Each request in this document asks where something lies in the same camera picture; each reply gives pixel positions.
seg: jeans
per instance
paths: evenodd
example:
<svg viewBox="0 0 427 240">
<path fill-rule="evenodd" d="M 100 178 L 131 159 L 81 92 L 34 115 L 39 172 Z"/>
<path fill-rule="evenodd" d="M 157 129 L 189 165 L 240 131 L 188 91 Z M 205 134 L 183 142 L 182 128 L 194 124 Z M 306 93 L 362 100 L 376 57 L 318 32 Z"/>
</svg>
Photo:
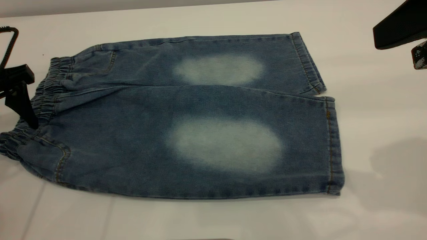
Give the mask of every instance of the jeans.
<svg viewBox="0 0 427 240">
<path fill-rule="evenodd" d="M 299 33 L 101 44 L 51 60 L 0 153 L 73 189 L 173 199 L 344 185 L 332 97 Z"/>
</svg>

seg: back pocket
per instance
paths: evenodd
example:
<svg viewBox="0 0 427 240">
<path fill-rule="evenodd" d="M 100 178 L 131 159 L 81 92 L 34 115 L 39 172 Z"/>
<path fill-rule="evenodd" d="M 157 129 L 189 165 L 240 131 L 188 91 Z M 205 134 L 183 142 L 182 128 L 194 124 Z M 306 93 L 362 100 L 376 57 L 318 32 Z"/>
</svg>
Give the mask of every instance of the back pocket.
<svg viewBox="0 0 427 240">
<path fill-rule="evenodd" d="M 108 73 L 114 66 L 116 51 L 94 51 L 74 57 L 73 73 L 97 75 Z"/>
</svg>

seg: pant leg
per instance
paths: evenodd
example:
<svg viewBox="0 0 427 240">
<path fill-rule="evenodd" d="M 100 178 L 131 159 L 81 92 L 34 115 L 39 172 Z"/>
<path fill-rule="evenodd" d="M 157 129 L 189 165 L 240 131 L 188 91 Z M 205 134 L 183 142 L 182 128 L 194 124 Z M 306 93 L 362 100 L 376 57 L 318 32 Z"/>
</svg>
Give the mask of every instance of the pant leg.
<svg viewBox="0 0 427 240">
<path fill-rule="evenodd" d="M 73 60 L 73 72 L 80 73 L 70 82 L 76 88 L 229 85 L 305 95 L 326 90 L 297 32 L 101 44 Z"/>
</svg>

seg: pocket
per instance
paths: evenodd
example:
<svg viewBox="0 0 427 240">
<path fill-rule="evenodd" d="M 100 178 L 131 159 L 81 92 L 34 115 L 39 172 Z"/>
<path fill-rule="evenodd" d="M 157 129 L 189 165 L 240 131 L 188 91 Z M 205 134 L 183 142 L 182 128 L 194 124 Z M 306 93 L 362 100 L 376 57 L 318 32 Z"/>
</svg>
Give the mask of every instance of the pocket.
<svg viewBox="0 0 427 240">
<path fill-rule="evenodd" d="M 65 162 L 69 158 L 70 148 L 47 136 L 34 137 L 17 148 L 18 155 L 32 169 L 33 174 L 43 176 L 50 181 L 61 182 Z"/>
<path fill-rule="evenodd" d="M 73 73 L 97 75 L 108 73 L 114 66 L 116 51 L 93 51 L 74 56 Z"/>
</svg>

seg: elastic waistband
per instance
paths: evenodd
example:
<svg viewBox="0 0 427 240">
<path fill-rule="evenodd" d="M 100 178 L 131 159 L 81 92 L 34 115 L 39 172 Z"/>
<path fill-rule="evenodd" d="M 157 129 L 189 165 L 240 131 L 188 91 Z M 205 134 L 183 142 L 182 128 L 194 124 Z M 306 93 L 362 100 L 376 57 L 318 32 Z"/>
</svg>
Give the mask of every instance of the elastic waistband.
<svg viewBox="0 0 427 240">
<path fill-rule="evenodd" d="M 49 72 L 46 78 L 38 85 L 31 105 L 38 118 L 38 129 L 32 129 L 21 118 L 15 129 L 0 134 L 0 153 L 11 159 L 20 161 L 17 148 L 38 134 L 53 115 L 56 96 L 64 93 L 66 89 L 61 85 L 61 80 L 66 79 L 71 70 L 73 59 L 71 57 L 53 58 L 50 61 Z"/>
</svg>

